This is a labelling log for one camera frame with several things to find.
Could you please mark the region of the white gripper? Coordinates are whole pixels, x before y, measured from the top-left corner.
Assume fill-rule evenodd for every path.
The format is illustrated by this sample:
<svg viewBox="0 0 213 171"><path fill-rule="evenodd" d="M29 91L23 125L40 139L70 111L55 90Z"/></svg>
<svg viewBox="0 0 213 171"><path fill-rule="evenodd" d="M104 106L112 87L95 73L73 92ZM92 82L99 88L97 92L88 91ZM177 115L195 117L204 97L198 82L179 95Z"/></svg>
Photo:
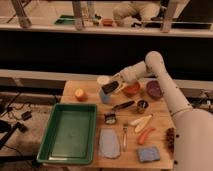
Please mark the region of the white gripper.
<svg viewBox="0 0 213 171"><path fill-rule="evenodd" d="M132 84L134 82L136 82L138 80L137 77L138 71L135 67L133 66L129 66L129 67L125 67L124 69L122 69L120 71L120 74L115 74L111 77L109 77L109 81L107 83L111 83L114 81L120 82L121 81L121 77L122 79L128 83L128 84ZM120 91L122 91L125 87L125 84L119 85L113 92L112 94L117 94Z"/></svg>

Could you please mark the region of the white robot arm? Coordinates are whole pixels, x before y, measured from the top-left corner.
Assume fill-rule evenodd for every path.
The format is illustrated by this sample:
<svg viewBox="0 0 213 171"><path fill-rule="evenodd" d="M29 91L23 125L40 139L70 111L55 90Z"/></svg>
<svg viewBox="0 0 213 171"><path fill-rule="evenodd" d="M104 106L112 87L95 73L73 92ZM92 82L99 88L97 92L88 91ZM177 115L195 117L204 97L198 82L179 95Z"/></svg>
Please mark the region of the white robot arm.
<svg viewBox="0 0 213 171"><path fill-rule="evenodd" d="M110 78L124 83L155 76L176 127L173 171L213 171L213 115L193 108L167 72L162 55L150 51L144 61L125 67Z"/></svg>

